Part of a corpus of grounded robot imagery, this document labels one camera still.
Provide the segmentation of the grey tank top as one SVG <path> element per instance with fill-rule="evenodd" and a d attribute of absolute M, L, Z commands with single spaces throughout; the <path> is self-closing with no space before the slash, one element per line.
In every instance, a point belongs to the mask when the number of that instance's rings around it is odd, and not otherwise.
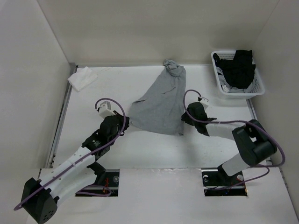
<path fill-rule="evenodd" d="M 164 70 L 146 93 L 132 103 L 128 117 L 130 124 L 153 133 L 183 135 L 183 97 L 186 70 L 171 59 L 164 61 Z"/>

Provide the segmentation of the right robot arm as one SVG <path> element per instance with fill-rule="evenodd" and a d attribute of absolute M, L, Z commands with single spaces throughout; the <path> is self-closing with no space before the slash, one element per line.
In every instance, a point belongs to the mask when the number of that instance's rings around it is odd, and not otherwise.
<path fill-rule="evenodd" d="M 181 120 L 208 137 L 221 137 L 235 142 L 238 154 L 217 167 L 217 180 L 228 185 L 234 177 L 248 168 L 261 167 L 259 164 L 277 152 L 277 145 L 261 124 L 250 121 L 218 121 L 209 118 L 202 103 L 188 105 Z"/>

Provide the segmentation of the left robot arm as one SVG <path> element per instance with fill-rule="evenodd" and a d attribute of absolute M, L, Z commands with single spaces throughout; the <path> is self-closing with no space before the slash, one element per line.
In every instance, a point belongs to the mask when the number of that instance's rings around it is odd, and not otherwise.
<path fill-rule="evenodd" d="M 99 129 L 60 166 L 36 180 L 30 178 L 23 187 L 21 207 L 38 223 L 44 224 L 68 197 L 82 193 L 84 187 L 100 186 L 106 170 L 98 163 L 129 127 L 129 117 L 120 114 L 104 118 Z"/>

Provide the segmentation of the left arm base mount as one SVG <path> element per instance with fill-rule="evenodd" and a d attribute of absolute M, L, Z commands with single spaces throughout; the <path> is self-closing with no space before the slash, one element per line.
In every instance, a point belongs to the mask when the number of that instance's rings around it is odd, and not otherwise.
<path fill-rule="evenodd" d="M 117 197 L 119 193 L 120 170 L 107 170 L 96 182 L 75 194 L 76 197 Z"/>

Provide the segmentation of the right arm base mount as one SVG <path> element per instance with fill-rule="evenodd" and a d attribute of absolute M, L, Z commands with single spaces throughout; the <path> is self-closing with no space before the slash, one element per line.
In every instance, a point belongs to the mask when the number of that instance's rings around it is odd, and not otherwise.
<path fill-rule="evenodd" d="M 247 196 L 243 172 L 233 176 L 222 176 L 217 169 L 202 169 L 202 182 L 205 196 Z"/>

